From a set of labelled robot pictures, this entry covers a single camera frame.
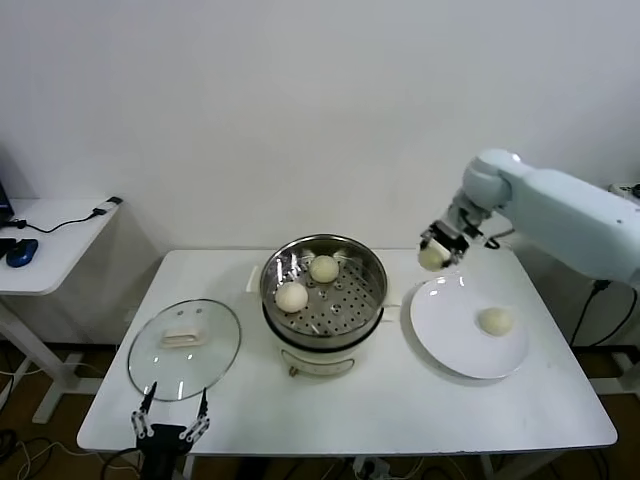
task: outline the pot handle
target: pot handle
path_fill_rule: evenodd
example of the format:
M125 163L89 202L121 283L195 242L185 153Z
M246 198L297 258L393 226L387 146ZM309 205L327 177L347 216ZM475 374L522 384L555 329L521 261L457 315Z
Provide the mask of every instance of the pot handle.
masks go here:
M258 265L254 265L251 269L251 274L249 275L249 280L247 281L247 286L245 291L247 293L260 293L260 267Z

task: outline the table leg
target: table leg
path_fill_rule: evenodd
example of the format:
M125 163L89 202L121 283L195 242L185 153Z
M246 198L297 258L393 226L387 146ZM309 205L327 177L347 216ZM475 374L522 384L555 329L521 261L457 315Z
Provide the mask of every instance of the table leg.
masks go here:
M73 387L79 379L20 319L0 302L0 333L38 365L54 382Z
M614 361L622 375L611 378L590 378L591 386L598 395L633 394L640 399L640 363L634 365L625 353L614 353Z
M72 353L65 360L65 364L71 364L70 368L73 371L76 368L75 365L81 360L82 355L80 353ZM33 423L48 423L63 395L95 395L98 393L101 384L101 378L78 378L78 382L73 387L65 387L53 382L33 415Z
M182 476L185 480L191 480L193 477L193 467L196 464L196 457L194 455L187 455L184 461L184 468L182 469Z
M551 450L548 452L528 453L518 455L503 468L495 472L494 480L522 480L545 465L553 462L564 452Z
M495 472L493 470L493 464L491 463L491 455L480 455L480 462L482 463L482 473L486 480L493 480L495 478Z

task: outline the robotic arm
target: robotic arm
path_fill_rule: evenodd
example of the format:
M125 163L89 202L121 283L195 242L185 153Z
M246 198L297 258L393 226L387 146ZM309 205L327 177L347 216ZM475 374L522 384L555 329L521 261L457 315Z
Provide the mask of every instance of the robotic arm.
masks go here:
M640 208L555 170L537 170L505 150L467 166L445 215L425 230L420 264L458 263L480 225L496 211L537 247L591 278L640 285Z

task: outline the cable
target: cable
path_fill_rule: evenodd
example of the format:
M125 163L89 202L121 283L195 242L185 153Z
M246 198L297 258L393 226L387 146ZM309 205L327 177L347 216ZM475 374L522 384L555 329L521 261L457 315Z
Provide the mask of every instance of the cable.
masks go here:
M467 480L467 476L464 474L464 472L462 471L462 469L460 468L460 466L458 466L458 464L453 460L453 458L451 458L451 457L445 457L445 458L451 462L451 465L453 465L454 467L456 467L456 470L458 470L458 473L460 474L460 476L462 477L462 479L463 479L463 480Z
M15 369L11 365L11 359L9 358L9 354L7 353L7 350L2 349L2 351L4 353L4 359L7 362L7 367L9 367L9 370L11 370L12 372L15 372ZM11 380L9 380L9 391L7 392L7 398L5 399L4 403L0 407L0 415L2 415L2 412L4 412L4 409L6 408L7 404L9 403L9 399L11 398L11 394L13 393L13 387L15 384L15 373L10 373L9 375L11 375Z
M500 244L496 240L498 240L498 238L507 237L512 233L515 233L515 231L516 231L515 228L510 228L509 230L505 230L504 232L491 235L489 238L487 238L487 241L484 244L485 248L490 248L491 250L498 250L500 248Z
M584 316L586 315L587 310L589 309L589 305L591 304L593 299L596 297L596 295L598 295L600 292L609 288L609 285L611 285L611 282L609 280L596 280L595 282L593 282L593 286L591 287L591 293L589 293L589 298L587 298L587 301L584 302L584 306L582 307L582 312L580 312L580 317L578 318L578 324L576 325L576 328L573 330L573 334L571 335L569 346L572 347L574 342L576 341L576 337L578 336L578 331L582 326L582 322L584 322Z
M36 442L36 441L40 441L40 440L47 442L49 445L53 444L51 442L51 440L46 438L46 437L35 437L35 438L32 438L31 440L27 440L26 442L20 442L20 443L22 443L26 447L26 445L29 445L30 443L33 443L33 442ZM42 464L37 469L35 469L33 472L31 472L31 474L28 477L26 477L25 480L30 480L32 478L35 478L37 475L39 475L40 472L42 472L42 470L44 470L44 468L49 464L49 460L51 460L52 453L53 453L53 451L51 449L49 449L47 451L47 457L44 459L44 462L42 462Z
M609 340L611 337L613 337L616 333L618 333L618 331L629 321L629 319L631 318L631 315L633 315L633 311L636 308L636 304L638 303L638 291L633 288L633 300L631 301L631 306L629 307L629 311L627 312L627 314L624 316L624 318L622 319L622 321L618 324L618 326L616 328L614 328L611 333L609 333L608 335L606 335L605 337L601 338L600 340L598 340L595 343L592 343L591 345L589 345L590 347L596 347L599 344L601 344L602 342L605 342L607 340Z
M605 480L607 477L605 476L605 473L602 472L601 468L600 468L600 462L598 461L598 457L596 457L593 452L591 452L590 450L586 451L587 454L589 455L589 457L591 458L591 460L593 461L593 463L596 466L596 470L598 471L598 478L600 480Z
M27 448L26 448L26 445L25 445L24 442L18 442L18 444L24 450L25 456L27 457L27 461L20 467L20 470L18 470L18 476L16 477L17 480L28 480L30 478L33 478L35 475L37 475L37 473L39 473L39 471L42 470L42 468L44 468L44 466L41 467L37 472L34 472L33 474L29 475L29 472L31 470L31 464L33 463L33 461L35 459L37 459L38 457L44 455L47 452L49 452L49 458L50 458L51 457L51 450L53 449L53 447L60 447L65 453L67 453L68 455L74 456L74 457L89 457L91 455L96 455L103 462L103 469L105 468L105 465L106 465L106 468L111 468L113 470L132 470L136 474L138 473L138 471L136 470L136 468L133 465L126 466L126 467L117 467L117 466L113 466L113 465L107 465L108 460L106 460L106 461L103 460L102 457L100 457L100 455L98 455L97 453L94 453L94 452L72 452L71 450L69 450L67 447L65 447L60 442L52 442L47 448L45 448L44 450L41 450L40 452L35 454L33 457L29 456L29 452L27 451Z
M59 223L58 225L56 225L55 227L50 228L50 229L40 228L40 227L37 227L35 225L31 225L26 220L11 220L11 221L8 221L8 222L4 222L2 224L2 226L3 227L15 227L18 230L22 230L23 228L31 228L31 229L33 229L33 230L35 230L37 232L40 232L40 233L53 233L56 230L58 230L59 228L62 228L64 226L66 226L66 225L71 225L73 223L83 223L83 222L86 222L88 220L91 220L94 217L97 217L98 215L100 215L100 214L96 213L96 212L91 212L85 218L79 218L79 219L76 219L76 220L67 220L66 222Z
M447 472L444 471L444 469L438 466L425 468L424 472L422 472L422 476L420 477L420 480L427 480L427 475L430 474L431 472L438 472L447 480L453 480L453 477L451 475L449 475Z
M90 368L91 370L93 370L96 373L99 373L102 376L106 375L105 372L103 372L102 370L94 367L93 365L89 365L88 363L76 362L76 363L65 363L65 365L84 366L84 367ZM30 372L25 372L25 373L21 373L21 374L17 374L15 372L11 373L11 372L2 372L2 371L0 371L0 375L8 375L8 376L11 376L11 377L25 377L27 375L35 375L36 373L40 373L40 372L42 372L42 370L43 370L42 368L38 368L37 370L32 370Z
M127 453L133 453L133 452L137 452L138 449L135 447L131 447L131 448L125 448L124 450L120 450L116 453L114 453L113 455L111 455L109 458L107 458L106 460L104 460L104 463L102 464L102 469L100 470L100 480L106 480L107 478L107 468L122 468L122 467L112 467L111 464L117 460L118 458L120 458L123 455L126 455Z
M609 480L609 461L602 450L596 450L598 456L602 459L604 469L604 480Z
M549 468L551 469L551 473L553 473L553 476L557 479L557 480L562 480L562 477L560 476L560 474L558 473L558 470L556 470L556 467L553 466L553 462L549 464Z
M289 480L291 477L293 477L293 474L296 473L296 470L298 470L298 468L300 468L300 466L304 463L304 460L300 460L298 463L296 463L293 467L291 467L291 470L289 470L287 472L287 474L284 476L284 478L282 480Z
M326 478L329 476L329 474L331 473L331 470L333 470L333 468L337 465L337 463L334 463L333 465L331 465L329 467L329 470L327 470L325 472L325 474L322 476L322 478L320 480L326 480Z

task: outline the white plate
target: white plate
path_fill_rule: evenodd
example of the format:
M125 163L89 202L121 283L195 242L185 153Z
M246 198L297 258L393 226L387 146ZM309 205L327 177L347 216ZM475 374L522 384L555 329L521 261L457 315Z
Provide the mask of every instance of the white plate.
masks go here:
M469 278L455 273L425 283L411 302L411 323L420 343L440 363L473 378L503 378L515 372L529 350L518 313L511 331L494 337L478 325L478 313L509 307L482 294Z

